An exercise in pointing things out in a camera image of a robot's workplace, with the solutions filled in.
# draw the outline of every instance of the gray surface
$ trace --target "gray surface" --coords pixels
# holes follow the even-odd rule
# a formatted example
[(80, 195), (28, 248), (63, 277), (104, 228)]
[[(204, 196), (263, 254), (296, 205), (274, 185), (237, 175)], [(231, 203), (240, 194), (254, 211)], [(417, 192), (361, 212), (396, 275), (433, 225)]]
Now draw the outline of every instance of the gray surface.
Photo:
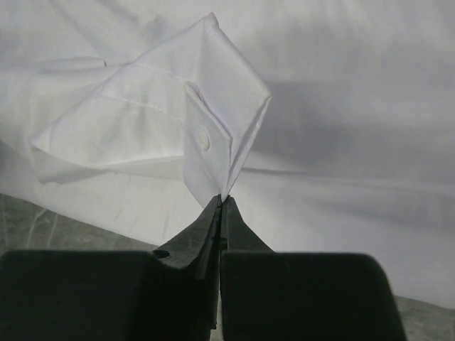
[[(29, 202), (0, 195), (0, 254), (9, 249), (153, 248), (153, 245), (57, 215)], [(409, 341), (455, 341), (455, 310), (398, 297), (397, 304)], [(212, 340), (222, 340), (220, 328), (213, 332)]]

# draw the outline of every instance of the button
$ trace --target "button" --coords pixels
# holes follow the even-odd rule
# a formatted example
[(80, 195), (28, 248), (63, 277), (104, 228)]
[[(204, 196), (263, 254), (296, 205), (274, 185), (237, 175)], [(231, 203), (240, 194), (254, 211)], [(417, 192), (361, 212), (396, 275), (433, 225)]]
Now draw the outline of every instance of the button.
[(198, 130), (198, 141), (199, 148), (202, 151), (207, 151), (210, 148), (210, 139), (208, 138), (207, 131), (203, 127)]

